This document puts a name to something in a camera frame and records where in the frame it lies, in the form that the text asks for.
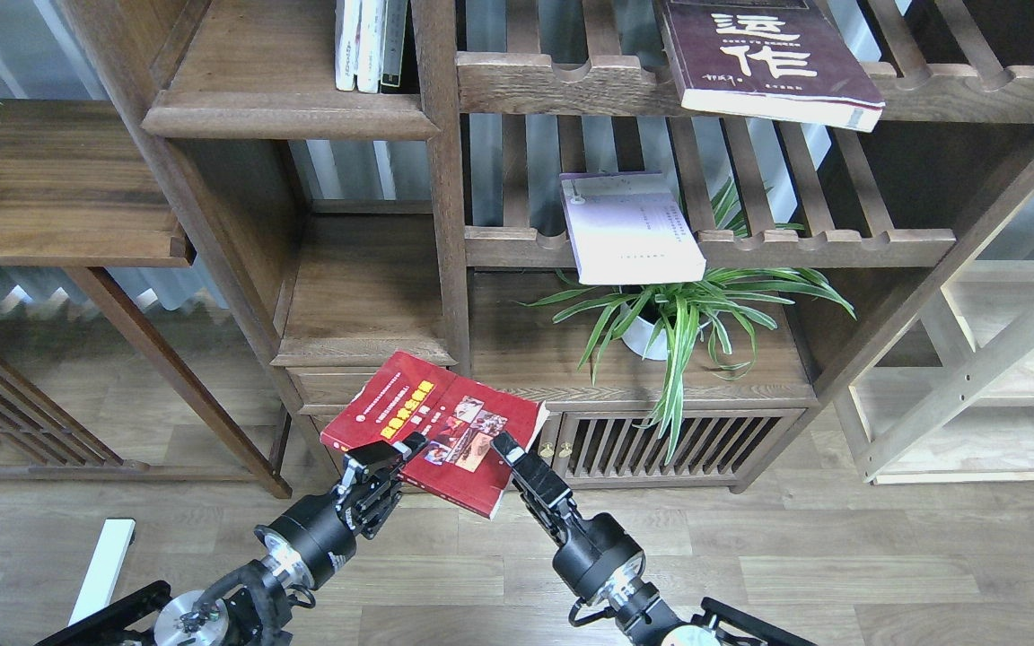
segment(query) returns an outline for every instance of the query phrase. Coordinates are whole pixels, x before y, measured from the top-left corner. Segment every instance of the slatted cabinet door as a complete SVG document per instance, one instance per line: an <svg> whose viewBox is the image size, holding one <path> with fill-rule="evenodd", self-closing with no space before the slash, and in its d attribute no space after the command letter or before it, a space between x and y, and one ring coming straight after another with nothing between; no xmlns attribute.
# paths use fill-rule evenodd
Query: slatted cabinet door
<svg viewBox="0 0 1034 646"><path fill-rule="evenodd" d="M801 412L690 411L670 462L669 438L643 428L643 412L566 412L551 466L573 487L733 486L750 459L776 444Z"/></svg>

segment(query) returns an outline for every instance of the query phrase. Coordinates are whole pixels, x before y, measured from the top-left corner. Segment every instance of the red book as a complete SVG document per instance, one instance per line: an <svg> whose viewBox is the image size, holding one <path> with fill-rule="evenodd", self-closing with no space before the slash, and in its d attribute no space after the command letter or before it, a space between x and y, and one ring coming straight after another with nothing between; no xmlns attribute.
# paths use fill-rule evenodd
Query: red book
<svg viewBox="0 0 1034 646"><path fill-rule="evenodd" d="M527 451L546 417L538 402L397 351L325 426L322 444L349 451L419 431L430 441L405 466L402 480L492 519L512 470L489 441L509 431Z"/></svg>
<svg viewBox="0 0 1034 646"><path fill-rule="evenodd" d="M657 0L680 105L871 131L883 97L815 0Z"/></svg>

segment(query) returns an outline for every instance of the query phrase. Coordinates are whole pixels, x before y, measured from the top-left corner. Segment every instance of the white flower pot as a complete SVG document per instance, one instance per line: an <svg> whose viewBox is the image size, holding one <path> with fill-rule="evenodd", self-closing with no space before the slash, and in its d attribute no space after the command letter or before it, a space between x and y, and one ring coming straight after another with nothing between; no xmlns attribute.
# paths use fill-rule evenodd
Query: white flower pot
<svg viewBox="0 0 1034 646"><path fill-rule="evenodd" d="M657 340L649 344L649 339L652 338L652 322L637 316L630 324L629 331L625 332L625 336L620 337L620 340L629 346L629 349L644 357L644 359L653 361L669 359L669 332L662 330L661 334L657 335Z"/></svg>

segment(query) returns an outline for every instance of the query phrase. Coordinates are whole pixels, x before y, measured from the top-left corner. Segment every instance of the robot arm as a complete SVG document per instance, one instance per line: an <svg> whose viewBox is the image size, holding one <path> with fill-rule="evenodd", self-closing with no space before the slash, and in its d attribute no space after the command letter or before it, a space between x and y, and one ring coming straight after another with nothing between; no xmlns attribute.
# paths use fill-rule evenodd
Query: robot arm
<svg viewBox="0 0 1034 646"><path fill-rule="evenodd" d="M311 591L356 554L357 536L377 535L401 500L402 467L425 442L422 433L413 433L394 445L377 441L345 453L344 473L329 493L304 496L254 528L266 556L205 591L172 599L170 586L156 581L36 646L287 646L292 635L282 626L293 607L312 609ZM127 627L155 612L152 629Z"/></svg>
<svg viewBox="0 0 1034 646"><path fill-rule="evenodd" d="M493 450L513 467L525 506L557 545L553 570L577 595L569 612L571 625L614 618L635 646L816 646L707 596L701 601L704 614L680 620L657 586L641 578L644 552L611 515L583 519L561 476L525 453L509 433L493 439ZM598 613L577 618L582 606L604 604ZM730 634L727 626L752 637Z"/></svg>

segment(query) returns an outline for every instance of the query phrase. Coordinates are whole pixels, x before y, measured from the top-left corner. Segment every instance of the potted plant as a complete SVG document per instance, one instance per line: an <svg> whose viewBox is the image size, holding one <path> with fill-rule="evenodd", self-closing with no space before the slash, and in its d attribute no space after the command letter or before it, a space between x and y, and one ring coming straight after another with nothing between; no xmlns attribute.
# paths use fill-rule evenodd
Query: potted plant
<svg viewBox="0 0 1034 646"><path fill-rule="evenodd" d="M718 214L718 227L730 228L747 235L747 225L733 184L727 183L712 197L713 213ZM602 287L580 285L561 273L567 289L556 295L526 303L529 307L572 302L590 295ZM700 281L668 282L658 285L625 285L606 294L586 298L554 314L558 324L582 311L598 311L595 327L585 349L578 361L578 370L591 360L591 376L596 375L603 352L609 343L630 337L631 347L637 355L665 361L664 383L661 397L645 419L643 426L656 426L657 436L669 436L669 451L665 463L672 461L677 449L677 433L685 412L685 369L697 344L705 343L709 358L721 368L718 373L726 380L742 377L758 359L758 328L777 329L777 320L754 307L755 303L792 305L791 296L815 297L838 303L854 316L853 306L828 283L819 271L812 269L707 269ZM651 326L645 332L643 348L633 340L641 338L636 328ZM725 327L726 320L735 320L744 332L752 348L752 359L743 363L728 364L724 361L733 355L734 340Z"/></svg>

